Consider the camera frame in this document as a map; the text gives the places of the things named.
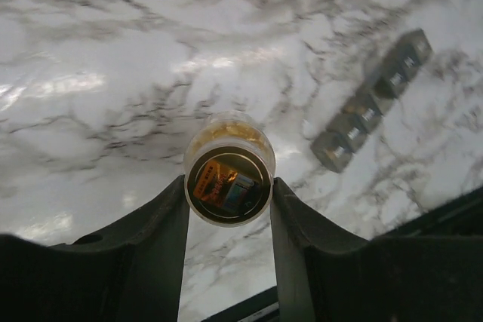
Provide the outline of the clear jar of yellow pills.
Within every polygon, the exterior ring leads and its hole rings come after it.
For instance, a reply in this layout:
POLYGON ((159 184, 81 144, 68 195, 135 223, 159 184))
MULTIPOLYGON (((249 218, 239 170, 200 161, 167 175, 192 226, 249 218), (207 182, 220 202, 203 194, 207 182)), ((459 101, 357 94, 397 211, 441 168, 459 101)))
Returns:
POLYGON ((245 113, 212 115, 190 141, 183 166, 186 200, 212 225, 247 224, 272 200, 275 152, 257 122, 245 113))

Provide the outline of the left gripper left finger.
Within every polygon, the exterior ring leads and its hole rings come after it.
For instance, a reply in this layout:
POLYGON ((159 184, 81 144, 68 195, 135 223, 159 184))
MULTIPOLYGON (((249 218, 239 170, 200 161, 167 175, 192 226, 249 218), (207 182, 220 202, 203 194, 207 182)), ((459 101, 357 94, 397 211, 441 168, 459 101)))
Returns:
POLYGON ((1 236, 3 321, 175 321, 189 206, 183 178, 73 244, 1 236))

